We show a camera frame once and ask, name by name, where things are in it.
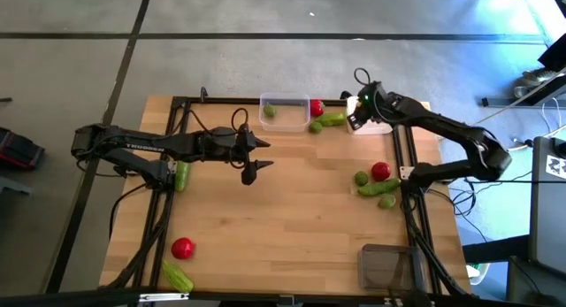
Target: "wooden table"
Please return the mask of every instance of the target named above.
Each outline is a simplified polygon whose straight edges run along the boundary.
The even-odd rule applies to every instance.
[[[140,130],[162,134],[172,98],[151,96]],[[227,126],[235,104],[193,104],[206,127]],[[399,207],[384,211],[377,199],[356,193],[353,174],[376,161],[395,166],[391,135],[353,136],[344,127],[321,134],[262,130],[256,105],[249,110],[250,129],[272,146],[256,149],[252,160],[273,160],[251,186],[240,171],[219,162],[193,163],[187,189],[174,197],[164,259],[181,267],[195,290],[308,295],[368,295],[358,286],[356,260],[366,243],[407,245]],[[330,111],[343,111],[333,107]],[[191,115],[188,131],[199,130]],[[440,163],[435,136],[414,129],[419,161]],[[140,155],[157,158],[150,152]],[[141,178],[126,181],[127,191]],[[435,187],[447,193],[443,187]],[[150,192],[125,199],[119,207],[100,284],[114,280],[138,250]],[[452,206],[441,197],[426,197],[434,247],[459,284],[470,290]],[[172,242],[189,237],[193,259],[172,257]],[[153,252],[142,284],[148,284]],[[163,275],[158,286],[170,288]]]

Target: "clear plastic container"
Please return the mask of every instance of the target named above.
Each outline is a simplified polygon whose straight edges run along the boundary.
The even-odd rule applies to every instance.
[[[275,115],[267,117],[264,107],[275,108]],[[303,94],[264,93],[259,97],[259,121],[265,131],[304,131],[310,122],[310,99]]]

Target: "gray concrete floor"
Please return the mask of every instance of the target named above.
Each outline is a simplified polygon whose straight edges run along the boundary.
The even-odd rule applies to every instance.
[[[129,32],[140,1],[0,0],[0,32]],[[539,33],[524,0],[151,0],[142,31]],[[14,98],[0,104],[0,125],[46,148],[34,172],[0,170],[34,189],[31,196],[0,196],[0,295],[42,291],[80,180],[69,153],[73,130],[102,117],[125,47],[126,41],[0,40],[0,96]],[[337,98],[342,90],[358,90],[352,77],[358,66],[388,90],[473,122],[493,112],[480,108],[479,98],[508,97],[544,49],[498,42],[138,41],[114,123],[136,128],[148,96],[196,96],[201,86],[211,96],[300,91]],[[466,112],[458,114],[455,106]],[[546,132],[533,110],[506,111],[484,126],[508,146],[512,136]],[[442,152],[445,161],[463,157],[450,142]],[[514,154],[506,177],[529,171],[530,157],[529,151]],[[109,170],[103,165],[100,172]],[[110,207],[122,183],[96,179],[63,290],[97,286]],[[494,239],[523,234],[529,191],[491,188],[470,219]],[[520,219],[510,221],[510,211]]]

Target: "red tomato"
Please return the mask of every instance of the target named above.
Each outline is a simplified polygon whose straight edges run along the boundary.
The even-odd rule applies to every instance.
[[[310,101],[310,115],[312,117],[322,116],[325,113],[325,104],[322,103],[322,100],[311,100]]]
[[[177,259],[187,259],[193,256],[195,244],[187,237],[181,237],[171,246],[171,253]]]
[[[385,162],[377,162],[377,164],[373,165],[371,168],[371,177],[373,177],[376,181],[382,181],[389,178],[391,175],[391,168]]]

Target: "wooden tabletop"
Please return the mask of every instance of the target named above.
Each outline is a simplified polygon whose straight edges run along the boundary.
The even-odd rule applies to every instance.
[[[151,96],[140,130],[162,134],[171,100]],[[230,125],[240,106],[191,107],[206,127],[213,128]],[[250,129],[272,144],[254,150],[251,159],[275,164],[259,171],[251,186],[244,186],[240,171],[230,165],[193,163],[187,189],[174,197],[164,259],[182,268],[199,291],[368,295],[358,285],[359,250],[366,243],[407,245],[407,232],[398,206],[388,211],[377,208],[377,199],[357,195],[352,178],[377,161],[396,166],[392,136],[353,136],[345,127],[325,128],[321,134],[265,132],[258,107],[243,107],[249,111]],[[188,124],[188,131],[199,130],[192,115]],[[435,136],[414,129],[414,137],[419,161],[440,163]],[[124,190],[141,183],[141,178],[127,179]],[[435,188],[447,193],[446,188]],[[138,250],[149,197],[149,191],[141,191],[121,203],[101,285],[114,280]],[[426,197],[426,204],[437,255],[470,290],[452,206],[434,195]],[[172,257],[171,245],[180,237],[196,243],[194,258]],[[143,284],[149,282],[152,260],[153,251]],[[170,288],[163,275],[158,286]]]

